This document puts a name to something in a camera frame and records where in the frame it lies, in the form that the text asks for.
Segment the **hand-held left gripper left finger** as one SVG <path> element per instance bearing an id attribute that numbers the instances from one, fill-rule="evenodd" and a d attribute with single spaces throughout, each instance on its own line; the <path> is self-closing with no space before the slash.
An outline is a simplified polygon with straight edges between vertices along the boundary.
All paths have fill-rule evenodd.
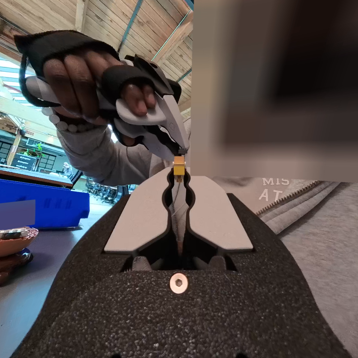
<path id="1" fill-rule="evenodd" d="M 172 168 L 140 184 L 129 196 L 105 245 L 105 253 L 165 257 L 175 253 L 169 206 Z"/>

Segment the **blue plastic bin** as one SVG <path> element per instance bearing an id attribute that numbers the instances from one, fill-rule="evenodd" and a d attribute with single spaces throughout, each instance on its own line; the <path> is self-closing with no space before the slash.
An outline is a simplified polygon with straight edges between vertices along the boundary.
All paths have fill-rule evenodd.
<path id="1" fill-rule="evenodd" d="M 63 229 L 79 225 L 90 212 L 88 193 L 68 189 L 0 181 L 1 229 L 29 226 Z"/>

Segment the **person's right hand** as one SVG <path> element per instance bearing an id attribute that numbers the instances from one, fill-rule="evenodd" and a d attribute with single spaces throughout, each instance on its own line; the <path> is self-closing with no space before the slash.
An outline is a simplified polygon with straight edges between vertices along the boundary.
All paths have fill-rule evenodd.
<path id="1" fill-rule="evenodd" d="M 61 104 L 54 108 L 61 122 L 106 127 L 108 122 L 99 115 L 97 85 L 105 70 L 120 65 L 112 55 L 92 50 L 46 61 L 43 74 Z"/>

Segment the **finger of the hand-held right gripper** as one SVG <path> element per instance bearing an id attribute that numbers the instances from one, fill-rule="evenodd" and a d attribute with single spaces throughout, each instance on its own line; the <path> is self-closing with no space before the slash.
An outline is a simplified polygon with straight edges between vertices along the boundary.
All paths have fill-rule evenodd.
<path id="1" fill-rule="evenodd" d="M 133 125 L 123 120 L 114 120 L 114 134 L 122 145 L 143 145 L 152 154 L 164 160 L 173 161 L 175 156 L 180 156 L 180 146 L 157 125 Z"/>
<path id="2" fill-rule="evenodd" d="M 163 113 L 166 117 L 166 129 L 180 147 L 178 153 L 187 154 L 190 148 L 189 135 L 174 96 L 163 96 Z"/>

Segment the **background office desks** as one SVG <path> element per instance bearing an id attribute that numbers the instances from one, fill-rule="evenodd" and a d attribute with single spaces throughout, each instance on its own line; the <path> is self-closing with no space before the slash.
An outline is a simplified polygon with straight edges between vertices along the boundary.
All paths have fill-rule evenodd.
<path id="1" fill-rule="evenodd" d="M 23 170 L 6 165 L 0 166 L 0 178 L 3 180 L 18 181 L 23 183 L 38 184 L 43 186 L 53 186 L 72 189 L 77 179 L 72 182 L 67 177 L 59 177 L 40 172 Z"/>

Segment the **green potted plant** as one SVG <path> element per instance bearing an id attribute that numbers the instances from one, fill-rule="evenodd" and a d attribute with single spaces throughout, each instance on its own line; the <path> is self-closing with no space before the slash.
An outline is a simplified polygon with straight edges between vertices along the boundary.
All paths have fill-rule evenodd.
<path id="1" fill-rule="evenodd" d="M 37 143 L 33 148 L 27 149 L 23 154 L 27 155 L 27 156 L 36 157 L 36 158 L 45 157 L 45 155 L 43 154 L 42 143 Z"/>

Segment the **small yellow brick piece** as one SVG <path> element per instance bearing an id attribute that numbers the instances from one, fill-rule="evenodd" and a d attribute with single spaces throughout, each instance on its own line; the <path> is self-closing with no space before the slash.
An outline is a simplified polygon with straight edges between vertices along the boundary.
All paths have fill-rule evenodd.
<path id="1" fill-rule="evenodd" d="M 182 183 L 186 173 L 185 156 L 175 156 L 172 163 L 174 180 L 177 183 Z"/>

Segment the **row of black office chairs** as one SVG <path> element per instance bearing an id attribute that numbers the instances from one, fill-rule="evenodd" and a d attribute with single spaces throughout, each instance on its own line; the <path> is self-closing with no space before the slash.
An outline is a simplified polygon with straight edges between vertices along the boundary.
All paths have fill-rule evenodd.
<path id="1" fill-rule="evenodd" d="M 86 177 L 85 192 L 100 199 L 102 203 L 116 204 L 126 195 L 130 195 L 138 186 L 135 184 L 125 186 L 105 186 L 95 183 L 92 178 Z"/>

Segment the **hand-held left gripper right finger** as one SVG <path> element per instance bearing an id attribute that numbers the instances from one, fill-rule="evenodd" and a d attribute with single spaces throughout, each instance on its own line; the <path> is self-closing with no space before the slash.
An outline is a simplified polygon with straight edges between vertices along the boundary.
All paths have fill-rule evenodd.
<path id="1" fill-rule="evenodd" d="M 229 196 L 204 176 L 185 175 L 185 256 L 209 263 L 217 255 L 251 252 L 253 244 Z"/>

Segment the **brick pot model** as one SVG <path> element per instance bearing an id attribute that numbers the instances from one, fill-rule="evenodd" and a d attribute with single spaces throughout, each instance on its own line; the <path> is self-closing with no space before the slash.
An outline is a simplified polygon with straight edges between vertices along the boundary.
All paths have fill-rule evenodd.
<path id="1" fill-rule="evenodd" d="M 1 230 L 0 239 L 0 285 L 4 285 L 11 274 L 33 260 L 29 244 L 38 236 L 38 229 L 28 226 Z"/>

